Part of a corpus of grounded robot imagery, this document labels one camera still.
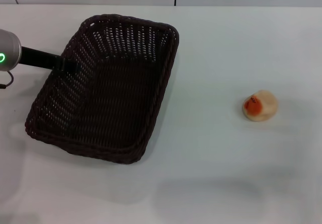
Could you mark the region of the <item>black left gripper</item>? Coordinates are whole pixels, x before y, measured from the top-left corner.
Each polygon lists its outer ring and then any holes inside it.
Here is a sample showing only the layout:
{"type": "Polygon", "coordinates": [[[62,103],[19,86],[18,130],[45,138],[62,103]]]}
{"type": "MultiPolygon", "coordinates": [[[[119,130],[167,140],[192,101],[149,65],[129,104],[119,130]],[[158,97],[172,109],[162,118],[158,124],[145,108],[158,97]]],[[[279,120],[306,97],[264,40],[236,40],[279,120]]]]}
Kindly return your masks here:
{"type": "Polygon", "coordinates": [[[64,60],[61,56],[24,46],[22,47],[20,64],[51,70],[57,69],[67,73],[73,73],[77,70],[77,63],[74,61],[64,60]]]}

